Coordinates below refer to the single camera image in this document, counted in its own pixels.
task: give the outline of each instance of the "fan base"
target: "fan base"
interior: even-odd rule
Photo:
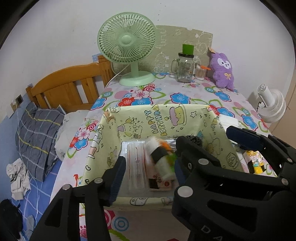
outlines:
[[[119,83],[123,86],[142,86],[152,83],[155,80],[155,76],[147,71],[139,71],[138,77],[132,77],[131,72],[123,75],[120,78]]]

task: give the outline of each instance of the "beige wallpaper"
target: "beige wallpaper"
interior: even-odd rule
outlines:
[[[182,44],[194,45],[194,61],[205,66],[210,58],[207,50],[212,46],[213,34],[201,30],[188,30],[176,26],[156,25],[156,43],[150,55],[139,62],[139,70],[154,73],[170,72],[171,63],[182,52]],[[114,64],[114,71],[119,72],[125,65]]]

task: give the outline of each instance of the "wooden headboard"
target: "wooden headboard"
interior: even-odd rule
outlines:
[[[99,97],[95,84],[95,76],[100,75],[104,87],[114,76],[111,63],[102,55],[98,56],[99,63],[77,65],[58,70],[40,80],[33,88],[27,87],[26,91],[31,101],[42,109],[48,109],[47,99],[51,108],[59,105],[66,112],[89,110]],[[82,103],[75,81],[80,80],[88,103]]]

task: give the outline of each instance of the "yellow bow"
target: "yellow bow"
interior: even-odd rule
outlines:
[[[225,73],[224,75],[227,76],[226,77],[227,80],[230,80],[231,74]]]

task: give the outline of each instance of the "plaid pillow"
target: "plaid pillow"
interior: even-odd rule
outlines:
[[[30,174],[38,181],[43,182],[57,160],[55,138],[63,119],[60,108],[38,109],[32,102],[19,122],[15,136],[17,150]]]

